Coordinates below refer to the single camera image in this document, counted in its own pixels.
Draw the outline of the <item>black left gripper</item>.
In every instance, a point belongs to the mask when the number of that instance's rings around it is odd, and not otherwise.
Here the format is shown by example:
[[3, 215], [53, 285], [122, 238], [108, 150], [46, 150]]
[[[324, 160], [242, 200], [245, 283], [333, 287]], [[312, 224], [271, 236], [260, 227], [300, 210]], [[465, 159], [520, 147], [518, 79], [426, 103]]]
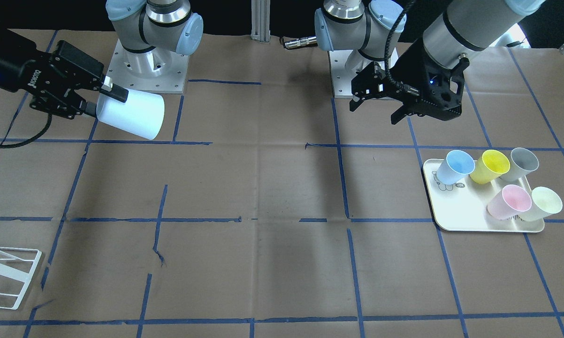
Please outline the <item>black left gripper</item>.
[[464, 71], [469, 65], [470, 60], [464, 56], [458, 59], [455, 67], [446, 69], [428, 55], [423, 39], [419, 38], [390, 71], [378, 62], [370, 62], [355, 75], [351, 80], [353, 98], [349, 102], [349, 111], [356, 111], [366, 100], [393, 100], [395, 85], [387, 77], [391, 74], [404, 86], [398, 97], [403, 105], [391, 114], [392, 125], [412, 115], [453, 120], [462, 113]]

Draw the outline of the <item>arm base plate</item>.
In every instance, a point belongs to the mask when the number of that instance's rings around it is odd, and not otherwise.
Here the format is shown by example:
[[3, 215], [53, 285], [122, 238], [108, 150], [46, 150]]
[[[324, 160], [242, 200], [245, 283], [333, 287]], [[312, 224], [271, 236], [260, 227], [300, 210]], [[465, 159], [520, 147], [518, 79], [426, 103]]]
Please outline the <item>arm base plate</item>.
[[351, 99], [351, 81], [372, 60], [364, 58], [359, 51], [328, 51], [333, 96], [336, 99]]
[[113, 83], [124, 88], [159, 94], [183, 94], [190, 56], [162, 48], [135, 54], [117, 41], [107, 68]]

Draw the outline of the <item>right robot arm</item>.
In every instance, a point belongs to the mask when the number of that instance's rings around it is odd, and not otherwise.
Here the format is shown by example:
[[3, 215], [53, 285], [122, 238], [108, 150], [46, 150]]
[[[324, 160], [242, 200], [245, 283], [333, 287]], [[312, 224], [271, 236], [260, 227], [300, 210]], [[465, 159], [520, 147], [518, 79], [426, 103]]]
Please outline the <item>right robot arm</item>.
[[[132, 54], [161, 48], [190, 55], [203, 34], [203, 20], [187, 0], [108, 0], [106, 11], [121, 45]], [[96, 104], [78, 95], [78, 89], [130, 102], [130, 90], [108, 81], [102, 62], [67, 41], [44, 52], [0, 25], [0, 90], [29, 92], [33, 109], [70, 120], [81, 114], [95, 117]]]

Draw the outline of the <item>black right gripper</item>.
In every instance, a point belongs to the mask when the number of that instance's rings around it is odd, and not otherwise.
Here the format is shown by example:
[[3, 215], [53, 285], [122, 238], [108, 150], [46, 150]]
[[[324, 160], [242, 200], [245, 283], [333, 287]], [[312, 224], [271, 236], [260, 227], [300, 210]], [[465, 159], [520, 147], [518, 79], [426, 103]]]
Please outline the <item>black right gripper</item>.
[[[78, 115], [96, 118], [96, 104], [75, 92], [67, 95], [42, 92], [48, 77], [50, 54], [39, 51], [36, 43], [6, 28], [0, 28], [0, 89], [22, 89], [34, 96], [32, 109], [73, 120]], [[96, 91], [125, 103], [128, 90], [105, 74], [105, 66], [65, 40], [57, 43], [52, 65], [72, 89]]]

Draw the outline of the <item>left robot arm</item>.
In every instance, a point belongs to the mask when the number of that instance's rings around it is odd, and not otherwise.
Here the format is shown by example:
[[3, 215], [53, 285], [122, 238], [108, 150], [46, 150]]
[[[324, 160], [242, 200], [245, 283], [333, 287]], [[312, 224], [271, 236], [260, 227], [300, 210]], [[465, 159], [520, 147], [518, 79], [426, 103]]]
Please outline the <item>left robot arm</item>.
[[368, 60], [351, 77], [350, 111], [370, 99], [390, 98], [402, 103], [391, 114], [392, 124], [411, 115], [440, 121], [460, 117], [464, 71], [471, 60], [543, 1], [454, 0], [391, 65], [414, 4], [326, 0], [315, 11], [315, 36], [323, 51], [355, 51]]

